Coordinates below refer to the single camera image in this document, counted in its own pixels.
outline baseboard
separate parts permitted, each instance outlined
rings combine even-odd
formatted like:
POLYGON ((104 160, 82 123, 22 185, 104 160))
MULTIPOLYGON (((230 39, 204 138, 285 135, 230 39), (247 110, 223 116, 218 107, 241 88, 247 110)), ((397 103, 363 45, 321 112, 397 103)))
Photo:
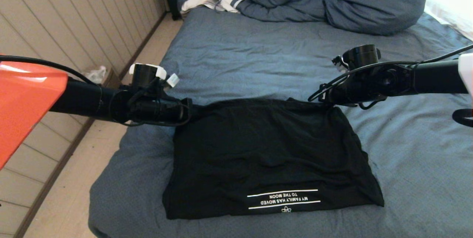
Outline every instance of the baseboard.
MULTIPOLYGON (((159 24, 163 21, 164 17, 166 16, 166 12, 163 13, 163 15, 158 19, 158 21, 156 22, 156 24, 153 26, 153 28, 151 29, 151 31, 149 31, 149 33, 147 34, 147 36, 145 37, 145 39, 143 40, 143 42, 140 44, 140 46, 137 48, 137 50, 135 51, 135 54, 133 54, 133 56, 131 57, 131 59, 128 61, 127 65, 125 66, 125 68, 121 71, 119 77, 120 77, 120 80, 123 79, 123 77, 126 75, 126 73, 128 72, 128 70, 130 69, 130 66, 136 61, 136 58, 140 55, 140 53, 142 52, 143 48, 145 47, 146 43, 149 41, 149 39, 151 38, 151 36, 154 34, 154 32, 156 31, 157 27, 159 26, 159 24)), ((74 151, 76 150, 77 146, 79 145, 79 143, 81 142, 81 140, 84 138, 84 136, 86 135, 86 133, 88 132, 88 130, 90 129, 90 127, 92 126, 93 122, 95 120, 93 118, 89 118, 87 119, 87 121, 85 122, 85 124, 82 126, 81 130, 79 131, 79 134, 76 136, 76 138, 73 140, 73 142, 71 143, 71 145, 69 146, 69 148, 67 149, 66 153, 64 154, 64 156, 62 156, 61 160, 59 161, 59 163, 57 164, 57 166, 55 167, 54 171, 52 172, 51 176, 49 176, 49 179, 46 181, 46 183, 44 184, 44 186, 42 187, 41 191, 40 191, 40 194, 37 196, 37 198, 35 199, 33 205, 31 206, 31 208, 29 209, 27 215, 25 216, 24 220, 22 221, 20 227, 18 228, 18 231, 17 233, 15 233, 15 238, 23 238, 23 236, 25 236, 25 233, 27 232, 28 230, 28 227, 30 226, 31 222, 33 221, 34 219, 34 216, 36 215, 36 213, 38 212, 39 208, 41 207, 41 204, 43 203, 44 199, 46 198, 46 196, 48 195, 49 191, 51 190, 52 186, 54 185, 54 183, 56 182, 56 179, 58 178, 59 174, 61 173, 62 169, 64 169, 64 167, 66 166, 67 162, 69 161, 69 159, 71 158, 72 154, 74 153, 74 151)))

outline white pillow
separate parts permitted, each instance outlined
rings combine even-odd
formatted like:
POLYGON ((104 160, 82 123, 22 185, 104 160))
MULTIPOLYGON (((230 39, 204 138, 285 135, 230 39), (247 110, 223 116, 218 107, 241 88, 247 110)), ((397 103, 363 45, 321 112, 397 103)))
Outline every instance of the white pillow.
POLYGON ((473 0, 426 0, 424 12, 473 41, 473 0))

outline mattress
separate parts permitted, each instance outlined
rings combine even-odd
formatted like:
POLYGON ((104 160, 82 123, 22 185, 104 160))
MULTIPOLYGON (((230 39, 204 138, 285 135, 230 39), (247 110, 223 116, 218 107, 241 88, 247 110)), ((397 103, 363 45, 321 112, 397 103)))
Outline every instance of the mattress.
MULTIPOLYGON (((264 23, 193 9, 161 63, 177 73, 168 94, 194 103, 306 98, 339 75, 334 56, 375 44, 382 61, 421 61, 471 43, 423 14, 394 36, 319 23, 264 23)), ((167 220, 162 194, 173 169, 171 127, 130 127, 90 191, 89 226, 100 238, 471 237, 473 136, 451 119, 468 95, 388 98, 370 110, 342 107, 380 183, 385 207, 167 220)))

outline black t-shirt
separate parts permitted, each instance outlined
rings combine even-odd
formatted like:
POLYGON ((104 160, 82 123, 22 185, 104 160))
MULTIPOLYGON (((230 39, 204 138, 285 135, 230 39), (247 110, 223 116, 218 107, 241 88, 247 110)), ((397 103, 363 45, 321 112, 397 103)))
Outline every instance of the black t-shirt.
POLYGON ((368 154, 337 107, 238 99, 200 107, 174 135, 167 217, 384 205, 368 154))

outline beige wall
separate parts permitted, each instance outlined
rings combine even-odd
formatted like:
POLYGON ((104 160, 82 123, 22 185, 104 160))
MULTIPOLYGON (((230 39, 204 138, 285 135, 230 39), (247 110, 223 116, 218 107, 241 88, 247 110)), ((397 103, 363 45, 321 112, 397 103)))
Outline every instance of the beige wall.
MULTIPOLYGON (((0 0, 0 52, 119 73, 164 10, 164 0, 0 0)), ((47 113, 0 171, 0 237, 15 234, 85 121, 47 113)))

